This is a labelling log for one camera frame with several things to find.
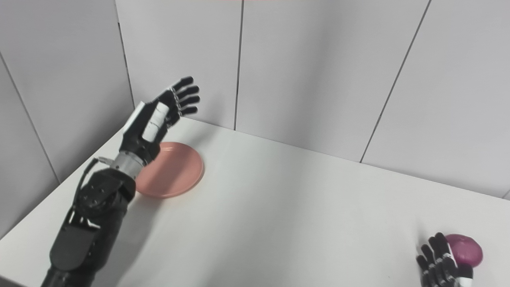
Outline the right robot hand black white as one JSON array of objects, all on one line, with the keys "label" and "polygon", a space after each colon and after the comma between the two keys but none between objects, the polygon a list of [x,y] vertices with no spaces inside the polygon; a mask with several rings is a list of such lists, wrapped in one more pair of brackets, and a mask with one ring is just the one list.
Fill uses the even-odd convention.
[{"label": "right robot hand black white", "polygon": [[443,233],[428,238],[416,257],[421,287],[472,287],[474,271],[467,263],[458,263]]}]

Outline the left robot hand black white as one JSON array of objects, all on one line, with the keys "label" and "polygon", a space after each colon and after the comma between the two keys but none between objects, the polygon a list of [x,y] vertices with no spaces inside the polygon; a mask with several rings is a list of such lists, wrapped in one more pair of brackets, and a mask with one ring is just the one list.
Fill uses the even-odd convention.
[{"label": "left robot hand black white", "polygon": [[136,155],[142,165],[158,156],[168,129],[182,117],[198,112],[199,87],[193,77],[181,78],[154,100],[140,102],[123,127],[120,153]]}]

